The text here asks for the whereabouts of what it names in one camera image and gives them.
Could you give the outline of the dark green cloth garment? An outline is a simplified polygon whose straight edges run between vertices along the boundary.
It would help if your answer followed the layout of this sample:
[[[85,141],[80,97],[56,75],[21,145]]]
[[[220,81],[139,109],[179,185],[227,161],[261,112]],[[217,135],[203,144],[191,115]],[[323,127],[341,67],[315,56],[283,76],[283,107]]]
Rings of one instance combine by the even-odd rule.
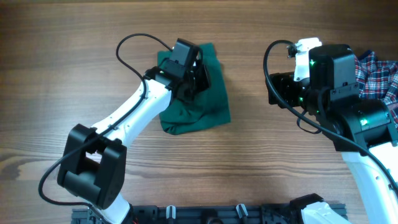
[[[231,122],[228,94],[215,46],[205,43],[200,48],[204,53],[203,62],[208,69],[210,87],[193,98],[183,95],[185,87],[178,89],[176,99],[159,114],[160,125],[168,134],[201,131]]]

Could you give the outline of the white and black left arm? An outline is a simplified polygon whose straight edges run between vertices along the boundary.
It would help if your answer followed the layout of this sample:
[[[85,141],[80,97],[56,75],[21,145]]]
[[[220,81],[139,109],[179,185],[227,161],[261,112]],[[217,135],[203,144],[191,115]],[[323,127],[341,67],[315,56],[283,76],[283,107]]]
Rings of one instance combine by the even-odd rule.
[[[169,107],[176,91],[195,96],[209,85],[206,65],[167,60],[146,71],[136,92],[107,118],[90,128],[72,128],[57,176],[61,187],[84,200],[85,207],[72,212],[72,223],[138,222],[121,195],[128,147]]]

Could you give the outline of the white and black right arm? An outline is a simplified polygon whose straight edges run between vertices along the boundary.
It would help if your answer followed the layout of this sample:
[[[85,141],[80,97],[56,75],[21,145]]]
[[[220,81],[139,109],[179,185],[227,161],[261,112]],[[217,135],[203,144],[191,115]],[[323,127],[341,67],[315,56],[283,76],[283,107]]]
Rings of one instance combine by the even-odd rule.
[[[265,72],[269,103],[330,139],[351,171],[371,223],[397,222],[397,129],[387,105],[365,98],[346,44],[287,41],[293,72]]]

